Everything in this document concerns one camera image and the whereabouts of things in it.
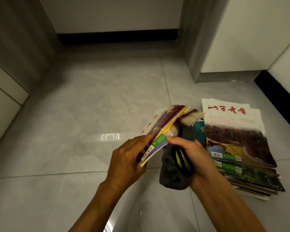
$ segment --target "forearm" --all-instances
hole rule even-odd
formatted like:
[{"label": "forearm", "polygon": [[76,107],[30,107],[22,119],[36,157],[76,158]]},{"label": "forearm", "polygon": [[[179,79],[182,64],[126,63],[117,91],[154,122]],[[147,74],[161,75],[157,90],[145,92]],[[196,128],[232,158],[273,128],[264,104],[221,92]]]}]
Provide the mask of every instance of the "forearm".
[{"label": "forearm", "polygon": [[197,176],[191,186],[218,232],[265,232],[265,229],[219,172]]},{"label": "forearm", "polygon": [[102,232],[123,190],[102,182],[97,192],[70,232]]}]

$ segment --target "black baseboard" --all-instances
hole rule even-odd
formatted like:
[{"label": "black baseboard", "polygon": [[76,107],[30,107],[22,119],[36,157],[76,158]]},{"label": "black baseboard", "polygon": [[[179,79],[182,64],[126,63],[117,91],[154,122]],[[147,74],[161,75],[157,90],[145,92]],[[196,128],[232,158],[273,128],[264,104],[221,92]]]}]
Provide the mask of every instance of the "black baseboard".
[{"label": "black baseboard", "polygon": [[176,40],[177,34],[178,29],[157,29],[116,32],[63,33],[57,34],[57,36],[63,45],[80,45],[114,42]]},{"label": "black baseboard", "polygon": [[290,124],[290,93],[265,70],[255,78],[255,83]]}]

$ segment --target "left hand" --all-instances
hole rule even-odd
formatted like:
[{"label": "left hand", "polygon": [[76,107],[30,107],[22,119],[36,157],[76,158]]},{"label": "left hand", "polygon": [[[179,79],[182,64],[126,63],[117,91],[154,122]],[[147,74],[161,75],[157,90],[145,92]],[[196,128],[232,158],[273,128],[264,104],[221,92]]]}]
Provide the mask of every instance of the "left hand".
[{"label": "left hand", "polygon": [[114,150],[104,182],[122,192],[136,182],[146,171],[146,166],[141,167],[135,159],[154,136],[147,134],[135,137]]}]

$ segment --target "hand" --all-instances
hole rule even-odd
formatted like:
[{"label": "hand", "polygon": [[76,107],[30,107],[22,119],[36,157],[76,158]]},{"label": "hand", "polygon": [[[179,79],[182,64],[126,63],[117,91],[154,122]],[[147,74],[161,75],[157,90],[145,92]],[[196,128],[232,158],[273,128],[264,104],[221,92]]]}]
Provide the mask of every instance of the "hand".
[{"label": "hand", "polygon": [[122,192],[128,189],[146,171],[136,162],[136,157],[155,134],[138,136],[126,141],[113,151],[105,183]]},{"label": "hand", "polygon": [[180,137],[172,138],[171,136],[168,136],[167,140],[169,143],[182,146],[185,149],[187,156],[193,164],[195,176],[199,175],[207,178],[217,173],[220,175],[209,153],[197,140],[193,142]]}]

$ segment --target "barcode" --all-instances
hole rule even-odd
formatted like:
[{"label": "barcode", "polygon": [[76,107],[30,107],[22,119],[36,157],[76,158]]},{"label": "barcode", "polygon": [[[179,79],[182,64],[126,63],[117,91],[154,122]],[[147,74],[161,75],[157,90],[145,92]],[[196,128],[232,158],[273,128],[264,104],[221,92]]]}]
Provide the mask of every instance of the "barcode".
[{"label": "barcode", "polygon": [[167,130],[166,132],[164,132],[165,136],[173,136],[173,134],[171,133],[170,130]]},{"label": "barcode", "polygon": [[236,161],[240,161],[240,162],[242,161],[240,156],[235,156],[235,159],[236,159]]},{"label": "barcode", "polygon": [[220,161],[216,161],[216,160],[214,160],[214,162],[215,162],[216,166],[218,166],[218,167],[222,167],[222,163],[221,163]]},{"label": "barcode", "polygon": [[151,145],[148,149],[147,149],[147,151],[145,152],[145,154],[143,155],[143,157],[142,157],[142,160],[144,160],[146,157],[147,157],[147,155],[154,149],[155,147],[153,146],[153,145]]},{"label": "barcode", "polygon": [[223,158],[222,153],[211,151],[213,157]]},{"label": "barcode", "polygon": [[242,169],[239,168],[239,167],[235,167],[235,171],[238,172],[238,173],[240,173],[240,174],[242,173]]}]

